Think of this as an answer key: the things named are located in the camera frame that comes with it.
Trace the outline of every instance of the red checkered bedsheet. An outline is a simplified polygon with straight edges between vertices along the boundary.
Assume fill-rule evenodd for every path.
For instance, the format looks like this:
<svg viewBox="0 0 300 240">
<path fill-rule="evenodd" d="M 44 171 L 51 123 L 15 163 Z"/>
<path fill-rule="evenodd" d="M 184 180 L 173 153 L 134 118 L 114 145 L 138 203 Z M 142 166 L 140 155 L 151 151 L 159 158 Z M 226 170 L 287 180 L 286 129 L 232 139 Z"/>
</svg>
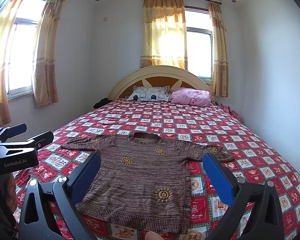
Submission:
<svg viewBox="0 0 300 240">
<path fill-rule="evenodd" d="M 95 134 L 129 134 L 136 131 L 157 133 L 164 138 L 178 138 L 199 144 L 218 144 L 235 157 L 235 161 L 223 163 L 235 176 L 243 176 L 249 182 L 275 183 L 281 203 L 285 239 L 292 239 L 300 230 L 300 176 L 274 149 L 242 123 L 211 104 L 209 107 L 176 105 L 165 102 L 135 102 L 125 98 L 90 112 L 54 132 L 54 142 L 38 154 L 40 161 L 35 168 L 16 172 L 18 209 L 20 208 L 29 179 L 42 183 L 55 181 L 61 175 L 69 175 L 89 156 L 89 152 L 61 149 L 60 145 L 70 137 L 87 137 Z M 227 206 L 221 203 L 202 163 L 189 162 L 192 182 L 192 212 L 188 234 L 164 233 L 167 240 L 204 240 L 215 228 Z M 50 203 L 57 224 L 66 239 L 71 239 L 58 208 Z M 237 232 L 242 233 L 251 213 L 248 205 Z M 89 229 L 98 239 L 143 240 L 145 232 L 133 228 L 106 223 L 82 215 Z"/>
</svg>

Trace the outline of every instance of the bed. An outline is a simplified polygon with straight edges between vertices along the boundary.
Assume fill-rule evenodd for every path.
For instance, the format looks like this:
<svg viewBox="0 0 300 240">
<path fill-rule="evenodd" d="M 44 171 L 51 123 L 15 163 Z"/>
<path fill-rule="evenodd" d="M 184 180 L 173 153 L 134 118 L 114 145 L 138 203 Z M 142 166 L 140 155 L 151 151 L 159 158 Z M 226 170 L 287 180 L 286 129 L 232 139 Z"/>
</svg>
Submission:
<svg viewBox="0 0 300 240">
<path fill-rule="evenodd" d="M 89 156 L 90 152 L 61 149 L 70 137 L 118 133 L 128 135 L 137 131 L 156 133 L 164 138 L 177 138 L 199 144 L 218 144 L 235 160 L 223 163 L 235 176 L 249 182 L 274 182 L 283 213 L 285 239 L 292 239 L 300 231 L 300 175 L 274 149 L 238 120 L 224 112 L 215 97 L 208 107 L 177 105 L 168 102 L 127 101 L 133 85 L 188 87 L 210 91 L 210 87 L 191 73 L 168 66 L 153 66 L 135 71 L 122 79 L 111 91 L 114 101 L 89 112 L 54 132 L 54 141 L 38 153 L 39 165 L 14 173 L 17 182 L 19 220 L 26 186 L 30 179 L 42 183 L 69 175 Z M 162 233 L 166 240 L 204 240 L 216 227 L 227 205 L 216 194 L 202 163 L 188 162 L 191 172 L 191 220 L 187 234 Z M 57 224 L 64 238 L 71 239 L 56 204 L 50 202 Z M 242 233 L 253 204 L 248 204 L 232 239 Z M 98 239 L 143 240 L 145 232 L 121 225 L 106 223 L 82 215 L 88 228 Z"/>
</svg>

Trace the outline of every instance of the pillow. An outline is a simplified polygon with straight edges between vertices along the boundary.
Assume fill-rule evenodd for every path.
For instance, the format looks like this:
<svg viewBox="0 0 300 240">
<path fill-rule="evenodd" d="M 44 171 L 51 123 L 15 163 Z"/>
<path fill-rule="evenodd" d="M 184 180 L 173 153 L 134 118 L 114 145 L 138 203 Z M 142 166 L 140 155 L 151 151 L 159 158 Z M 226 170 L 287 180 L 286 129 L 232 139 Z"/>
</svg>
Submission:
<svg viewBox="0 0 300 240">
<path fill-rule="evenodd" d="M 208 106 L 211 103 L 210 93 L 205 90 L 178 88 L 171 94 L 171 103 L 190 106 Z"/>
<path fill-rule="evenodd" d="M 165 91 L 165 92 L 169 92 L 170 87 L 169 86 L 165 86 L 165 87 L 137 87 L 137 86 L 133 86 L 133 91 L 137 90 L 137 89 L 144 89 L 144 88 L 153 88 L 153 89 L 157 89 L 157 90 L 161 90 L 161 91 Z"/>
<path fill-rule="evenodd" d="M 168 102 L 169 86 L 166 87 L 133 87 L 133 93 L 127 100 L 164 101 Z"/>
</svg>

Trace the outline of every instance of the window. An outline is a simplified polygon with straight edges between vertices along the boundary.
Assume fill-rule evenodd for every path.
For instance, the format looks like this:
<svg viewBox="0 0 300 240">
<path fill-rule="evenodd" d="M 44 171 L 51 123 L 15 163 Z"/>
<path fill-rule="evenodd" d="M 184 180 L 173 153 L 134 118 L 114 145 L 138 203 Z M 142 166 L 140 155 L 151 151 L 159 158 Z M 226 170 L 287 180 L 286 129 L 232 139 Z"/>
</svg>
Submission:
<svg viewBox="0 0 300 240">
<path fill-rule="evenodd" d="M 212 82 L 212 21 L 208 12 L 186 9 L 188 71 Z"/>
<path fill-rule="evenodd" d="M 8 39 L 5 67 L 8 99 L 33 91 L 32 60 L 35 33 L 45 0 L 23 0 Z"/>
</svg>

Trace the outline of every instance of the blue gripper pad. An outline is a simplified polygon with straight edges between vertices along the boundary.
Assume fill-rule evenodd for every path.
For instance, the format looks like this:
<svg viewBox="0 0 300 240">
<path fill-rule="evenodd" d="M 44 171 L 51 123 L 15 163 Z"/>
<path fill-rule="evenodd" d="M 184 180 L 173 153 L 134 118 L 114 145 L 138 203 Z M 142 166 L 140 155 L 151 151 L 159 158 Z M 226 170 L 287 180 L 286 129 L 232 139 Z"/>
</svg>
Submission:
<svg viewBox="0 0 300 240">
<path fill-rule="evenodd" d="M 71 172 L 67 183 L 67 192 L 70 197 L 70 203 L 73 206 L 83 200 L 100 166 L 101 157 L 93 152 L 90 153 L 81 166 L 76 167 Z"/>
<path fill-rule="evenodd" d="M 223 167 L 212 153 L 203 156 L 202 165 L 220 200 L 230 207 L 234 202 L 234 185 L 231 184 L 232 179 L 235 179 L 234 175 L 229 170 L 229 173 L 226 172 L 227 168 Z"/>
</svg>

